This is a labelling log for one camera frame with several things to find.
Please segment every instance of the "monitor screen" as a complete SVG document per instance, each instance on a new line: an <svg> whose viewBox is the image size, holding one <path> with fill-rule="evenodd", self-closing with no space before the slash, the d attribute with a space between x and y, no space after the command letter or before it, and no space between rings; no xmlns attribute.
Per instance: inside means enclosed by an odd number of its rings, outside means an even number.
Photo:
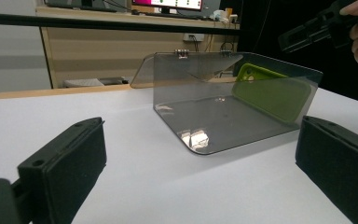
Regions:
<svg viewBox="0 0 358 224"><path fill-rule="evenodd" d="M161 13L170 9L201 11L202 0L132 0L134 6L161 7Z"/></svg>

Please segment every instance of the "dark background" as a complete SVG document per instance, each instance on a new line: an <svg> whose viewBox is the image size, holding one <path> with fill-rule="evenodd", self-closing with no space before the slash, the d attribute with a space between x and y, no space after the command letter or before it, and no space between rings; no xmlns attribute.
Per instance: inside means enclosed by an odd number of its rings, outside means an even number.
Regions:
<svg viewBox="0 0 358 224"><path fill-rule="evenodd" d="M358 100L358 63L351 53L351 45L335 49L331 40L325 39L292 53L285 53L278 43L279 35L315 18L318 12L330 7L333 2L221 0L220 8L241 7L241 35L237 51L254 52L322 71L324 77L320 88ZM260 35L266 14L267 19Z"/></svg>

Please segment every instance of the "transparent acrylic box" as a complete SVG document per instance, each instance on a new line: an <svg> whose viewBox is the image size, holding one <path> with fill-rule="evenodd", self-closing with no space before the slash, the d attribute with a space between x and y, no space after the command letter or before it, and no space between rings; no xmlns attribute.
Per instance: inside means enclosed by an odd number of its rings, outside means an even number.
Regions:
<svg viewBox="0 0 358 224"><path fill-rule="evenodd" d="M131 86L152 86L162 120L208 155L299 129L322 76L248 52L180 51L145 57Z"/></svg>

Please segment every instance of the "green object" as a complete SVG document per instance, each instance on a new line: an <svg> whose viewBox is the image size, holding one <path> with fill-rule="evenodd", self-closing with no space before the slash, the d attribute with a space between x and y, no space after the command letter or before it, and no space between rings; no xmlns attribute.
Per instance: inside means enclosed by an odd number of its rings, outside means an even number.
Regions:
<svg viewBox="0 0 358 224"><path fill-rule="evenodd" d="M275 119L293 122L307 102L310 85L299 77L246 63L237 76L232 94Z"/></svg>

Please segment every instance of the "white table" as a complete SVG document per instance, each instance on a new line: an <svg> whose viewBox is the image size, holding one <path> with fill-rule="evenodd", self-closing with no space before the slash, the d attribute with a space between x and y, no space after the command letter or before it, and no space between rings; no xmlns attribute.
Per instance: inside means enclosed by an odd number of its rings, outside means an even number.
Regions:
<svg viewBox="0 0 358 224"><path fill-rule="evenodd" d="M358 102L317 90L308 115L358 133ZM107 166L74 223L350 223L296 166L298 131L210 156L152 109L152 90L0 100L0 177L72 124L102 117Z"/></svg>

